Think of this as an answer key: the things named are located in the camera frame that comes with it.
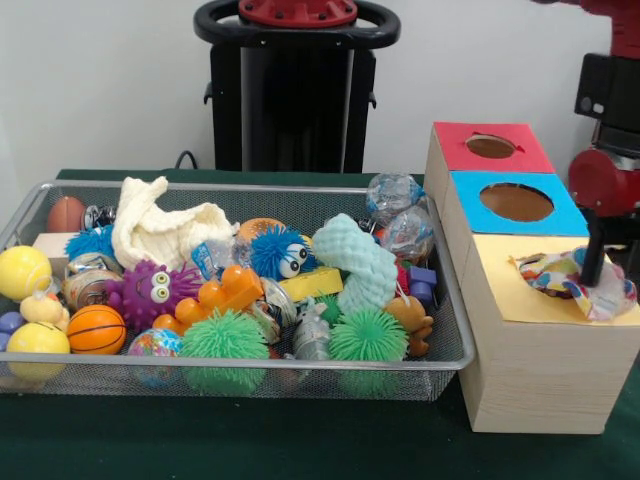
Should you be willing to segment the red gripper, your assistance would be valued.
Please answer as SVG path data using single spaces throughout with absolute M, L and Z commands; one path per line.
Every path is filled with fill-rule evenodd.
M 639 208 L 639 158 L 597 148 L 582 151 L 570 164 L 568 190 L 583 207 L 589 230 L 580 282 L 595 287 L 604 264 L 605 230 L 599 217 L 623 216 Z

